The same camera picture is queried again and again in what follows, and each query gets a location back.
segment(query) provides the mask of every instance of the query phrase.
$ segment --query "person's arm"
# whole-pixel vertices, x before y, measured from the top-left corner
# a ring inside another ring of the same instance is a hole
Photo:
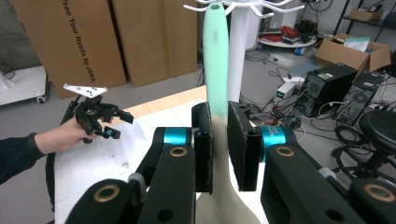
[[[75,118],[46,133],[31,133],[27,137],[0,140],[0,184],[12,176],[30,169],[35,162],[51,152],[65,151],[74,147],[87,135]]]

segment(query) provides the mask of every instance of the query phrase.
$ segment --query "teal cylinder joint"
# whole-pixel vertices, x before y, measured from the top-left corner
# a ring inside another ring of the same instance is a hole
[[[262,142],[264,144],[262,162],[265,162],[268,148],[275,144],[286,144],[286,137],[280,126],[260,126],[260,128],[262,129]]]
[[[187,145],[187,128],[165,128],[165,133],[163,134],[163,143],[172,145]]]

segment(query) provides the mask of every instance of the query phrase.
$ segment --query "black sleeve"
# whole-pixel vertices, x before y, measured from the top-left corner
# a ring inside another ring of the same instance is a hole
[[[0,185],[32,168],[43,156],[35,144],[35,133],[27,137],[0,140]]]

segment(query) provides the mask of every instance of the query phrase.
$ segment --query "cardboard box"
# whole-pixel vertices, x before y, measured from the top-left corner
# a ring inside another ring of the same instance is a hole
[[[327,63],[343,63],[358,70],[358,74],[366,69],[373,72],[390,64],[389,46],[370,42],[367,49],[371,53],[362,52],[344,46],[344,41],[351,35],[334,35],[323,39],[316,57]]]
[[[197,12],[193,0],[112,0],[124,64],[134,86],[197,70]]]
[[[126,84],[107,0],[11,0],[60,98],[75,95],[64,84]]]
[[[376,12],[359,11],[357,8],[350,10],[349,18],[357,21],[377,21],[381,19],[383,10]]]

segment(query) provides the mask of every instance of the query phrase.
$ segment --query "power strip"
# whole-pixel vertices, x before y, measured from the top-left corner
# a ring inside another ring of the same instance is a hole
[[[296,86],[301,86],[305,81],[305,79],[303,77],[292,77],[292,78],[283,77],[283,80],[285,82],[294,83]]]

